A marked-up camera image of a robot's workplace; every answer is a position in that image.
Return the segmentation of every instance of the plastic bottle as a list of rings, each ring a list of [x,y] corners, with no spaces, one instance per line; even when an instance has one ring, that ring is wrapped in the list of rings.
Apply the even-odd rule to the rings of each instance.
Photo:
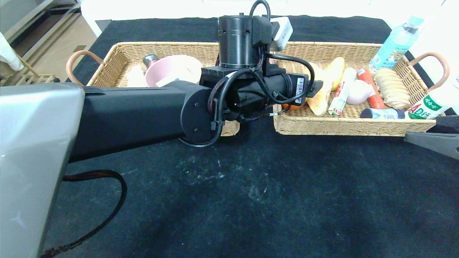
[[[432,90],[405,112],[410,119],[434,119],[459,103],[459,76]]]
[[[371,59],[370,69],[374,73],[382,67],[392,69],[418,39],[418,27],[423,21],[423,18],[412,15],[406,23],[395,27]]]
[[[373,119],[404,119],[405,113],[401,109],[386,108],[366,108],[360,114],[360,118],[373,118]]]

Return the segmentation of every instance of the black tablecloth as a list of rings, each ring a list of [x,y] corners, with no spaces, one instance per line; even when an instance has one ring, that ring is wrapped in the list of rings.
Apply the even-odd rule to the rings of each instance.
[[[292,41],[382,43],[390,32],[365,17],[290,20]],[[215,41],[215,26],[113,21],[90,50]],[[74,73],[86,83],[96,68],[85,57]],[[105,229],[62,257],[459,257],[458,165],[403,138],[280,135],[271,118],[209,148],[172,140],[114,153],[68,166],[119,171],[129,192]],[[45,248],[98,225],[119,191],[110,179],[62,183]]]

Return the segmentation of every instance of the robotic arm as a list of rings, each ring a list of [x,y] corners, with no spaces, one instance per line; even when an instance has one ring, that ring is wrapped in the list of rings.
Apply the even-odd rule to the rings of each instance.
[[[253,16],[263,3],[268,18]],[[269,5],[250,15],[218,18],[218,65],[202,69],[199,85],[173,81],[161,88],[84,87],[83,112],[70,161],[180,138],[194,147],[217,141],[225,121],[250,122],[274,104],[300,106],[322,87],[306,61],[282,50],[290,23],[270,22]],[[286,73],[269,58],[305,65],[311,74]]]
[[[252,15],[259,3],[267,7],[268,18]],[[256,1],[248,16],[218,18],[219,65],[203,68],[199,84],[2,87],[0,256],[37,257],[42,253],[49,209],[61,180],[110,176],[107,171],[82,173],[86,177],[63,176],[68,162],[177,138],[190,146],[209,146],[218,140],[227,120],[250,122],[265,116],[274,104],[299,106],[306,97],[314,96],[321,82],[314,82],[306,61],[269,54],[270,48],[285,47],[291,34],[289,23],[270,22],[269,18],[264,0]],[[269,64],[268,58],[304,64],[311,78],[286,73]],[[64,247],[71,249],[81,241],[75,243]],[[46,253],[50,257],[62,251],[59,247]]]

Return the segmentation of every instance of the orange sausage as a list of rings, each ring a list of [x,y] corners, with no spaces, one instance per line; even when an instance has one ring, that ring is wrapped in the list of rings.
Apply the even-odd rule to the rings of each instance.
[[[370,106],[372,108],[385,109],[386,105],[384,105],[381,95],[379,94],[378,88],[376,87],[375,82],[373,81],[373,78],[371,77],[367,69],[365,68],[359,69],[357,71],[357,75],[360,80],[370,84],[373,87],[373,91],[375,93],[370,95],[370,97],[368,97],[368,102],[370,103]]]

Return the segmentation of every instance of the bread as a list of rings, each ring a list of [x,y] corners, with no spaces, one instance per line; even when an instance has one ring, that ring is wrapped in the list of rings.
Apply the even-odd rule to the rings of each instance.
[[[384,103],[398,109],[410,107],[410,96],[402,79],[391,69],[381,68],[375,74],[375,83]]]
[[[314,63],[310,63],[314,70],[314,80],[323,81],[322,88],[312,98],[306,98],[306,102],[309,108],[312,110],[315,116],[321,117],[325,115],[328,107],[328,99],[330,98],[330,92],[333,85],[333,81],[326,75],[326,71],[320,68]],[[309,70],[304,69],[303,73],[309,74]]]

